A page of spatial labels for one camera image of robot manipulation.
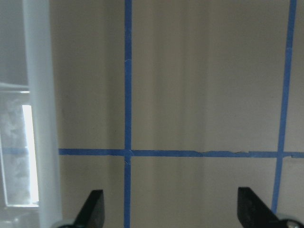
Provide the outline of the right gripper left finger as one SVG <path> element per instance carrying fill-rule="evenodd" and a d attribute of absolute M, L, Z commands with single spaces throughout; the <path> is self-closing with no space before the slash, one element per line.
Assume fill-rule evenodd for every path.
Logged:
<path fill-rule="evenodd" d="M 75 228 L 102 228 L 105 222 L 103 190 L 93 190 L 86 199 L 75 221 Z"/>

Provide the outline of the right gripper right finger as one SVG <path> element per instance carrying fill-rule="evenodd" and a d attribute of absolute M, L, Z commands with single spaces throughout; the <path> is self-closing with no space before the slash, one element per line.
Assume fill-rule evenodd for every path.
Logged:
<path fill-rule="evenodd" d="M 244 228 L 275 228 L 278 217 L 249 187 L 237 191 L 237 218 Z"/>

